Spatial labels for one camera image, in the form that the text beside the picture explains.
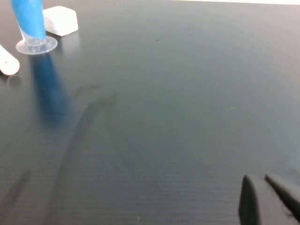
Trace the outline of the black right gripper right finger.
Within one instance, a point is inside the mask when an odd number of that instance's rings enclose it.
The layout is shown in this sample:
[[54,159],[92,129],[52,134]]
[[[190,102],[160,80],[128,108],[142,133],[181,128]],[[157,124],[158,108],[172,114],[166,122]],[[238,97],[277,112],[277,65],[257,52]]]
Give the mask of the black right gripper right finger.
[[264,178],[275,190],[285,206],[295,218],[300,217],[300,187],[274,174],[266,174]]

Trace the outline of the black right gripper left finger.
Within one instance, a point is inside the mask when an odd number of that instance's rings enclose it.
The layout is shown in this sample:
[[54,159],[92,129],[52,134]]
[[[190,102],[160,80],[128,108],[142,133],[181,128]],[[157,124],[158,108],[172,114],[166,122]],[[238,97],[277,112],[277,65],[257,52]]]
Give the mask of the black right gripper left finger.
[[299,217],[285,206],[271,185],[256,175],[242,180],[239,219],[242,225],[298,225]]

